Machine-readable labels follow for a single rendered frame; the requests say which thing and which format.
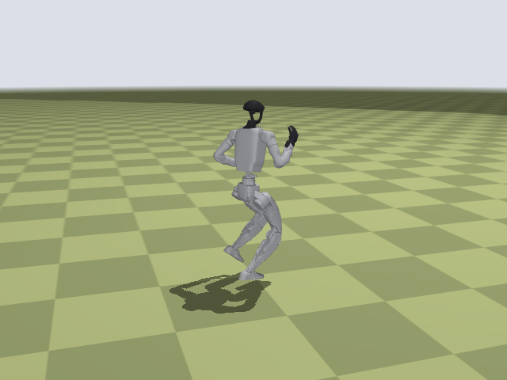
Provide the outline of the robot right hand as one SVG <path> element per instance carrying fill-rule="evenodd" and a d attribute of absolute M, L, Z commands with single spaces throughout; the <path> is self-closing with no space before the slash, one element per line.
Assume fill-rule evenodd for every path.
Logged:
<path fill-rule="evenodd" d="M 290 127 L 292 128 L 292 130 Z M 285 147 L 289 147 L 290 143 L 294 146 L 299 136 L 299 134 L 297 134 L 297 130 L 293 126 L 289 126 L 288 130 L 290 135 L 289 140 L 285 143 Z"/>

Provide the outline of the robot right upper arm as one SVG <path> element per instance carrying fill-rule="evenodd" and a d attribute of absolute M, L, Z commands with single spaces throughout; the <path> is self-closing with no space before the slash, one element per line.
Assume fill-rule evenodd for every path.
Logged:
<path fill-rule="evenodd" d="M 273 164 L 276 168 L 280 169 L 285 166 L 280 160 L 280 150 L 276 143 L 276 136 L 271 131 L 259 131 L 261 141 L 264 142 L 273 158 Z M 286 164 L 287 165 L 287 164 Z"/>

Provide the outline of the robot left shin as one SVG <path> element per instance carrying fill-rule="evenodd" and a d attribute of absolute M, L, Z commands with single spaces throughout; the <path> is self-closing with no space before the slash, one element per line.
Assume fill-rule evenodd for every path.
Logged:
<path fill-rule="evenodd" d="M 263 229 L 263 226 L 259 227 L 257 223 L 254 223 L 254 216 L 250 221 L 248 221 L 248 223 L 242 230 L 240 236 L 238 237 L 236 242 L 232 245 L 234 246 L 236 251 L 238 251 L 241 247 L 243 247 L 245 243 L 252 240 Z"/>

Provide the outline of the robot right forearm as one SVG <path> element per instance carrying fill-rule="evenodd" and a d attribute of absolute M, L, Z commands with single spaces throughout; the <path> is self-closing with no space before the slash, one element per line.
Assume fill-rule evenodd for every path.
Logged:
<path fill-rule="evenodd" d="M 292 156 L 292 151 L 294 149 L 294 146 L 290 143 L 289 147 L 284 146 L 283 153 L 280 155 L 281 162 L 286 165 L 290 161 L 290 157 Z"/>

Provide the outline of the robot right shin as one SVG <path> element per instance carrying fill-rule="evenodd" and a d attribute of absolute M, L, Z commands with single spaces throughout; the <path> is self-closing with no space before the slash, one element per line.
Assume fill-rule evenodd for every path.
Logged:
<path fill-rule="evenodd" d="M 279 232 L 276 232 L 272 235 L 272 237 L 268 240 L 263 239 L 261 244 L 259 245 L 256 254 L 248 267 L 249 269 L 248 273 L 254 272 L 262 262 L 267 260 L 270 255 L 275 251 L 275 249 L 278 247 L 278 245 L 281 242 L 281 234 Z"/>

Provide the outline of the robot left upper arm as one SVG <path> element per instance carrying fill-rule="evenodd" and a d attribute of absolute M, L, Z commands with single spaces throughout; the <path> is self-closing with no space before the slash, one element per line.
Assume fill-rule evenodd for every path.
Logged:
<path fill-rule="evenodd" d="M 230 131 L 226 139 L 213 154 L 213 157 L 217 162 L 223 162 L 225 159 L 224 153 L 234 145 L 236 131 L 237 130 Z"/>

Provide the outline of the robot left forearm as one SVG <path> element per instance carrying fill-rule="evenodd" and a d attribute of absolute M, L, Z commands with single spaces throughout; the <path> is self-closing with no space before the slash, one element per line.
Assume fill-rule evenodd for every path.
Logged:
<path fill-rule="evenodd" d="M 225 159 L 224 161 L 220 162 L 221 164 L 224 164 L 224 165 L 230 165 L 232 167 L 235 167 L 236 164 L 235 164 L 235 161 L 234 161 L 234 158 L 231 158 L 231 157 L 228 157 L 227 155 L 225 155 Z"/>

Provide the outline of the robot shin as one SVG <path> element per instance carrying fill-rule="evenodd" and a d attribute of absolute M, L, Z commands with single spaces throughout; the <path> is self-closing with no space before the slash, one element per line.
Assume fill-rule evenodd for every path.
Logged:
<path fill-rule="evenodd" d="M 272 235 L 272 237 L 268 240 L 263 239 L 261 244 L 259 245 L 256 254 L 248 267 L 249 269 L 248 273 L 254 272 L 262 262 L 267 260 L 270 255 L 275 251 L 275 249 L 278 247 L 278 245 L 281 242 L 281 234 L 279 232 L 276 232 Z"/>
<path fill-rule="evenodd" d="M 232 245 L 234 246 L 236 251 L 238 251 L 241 247 L 243 247 L 245 243 L 252 240 L 263 229 L 263 226 L 259 227 L 257 223 L 254 223 L 254 216 L 250 221 L 248 221 L 248 223 L 242 230 L 240 236 L 238 237 L 236 242 Z"/>

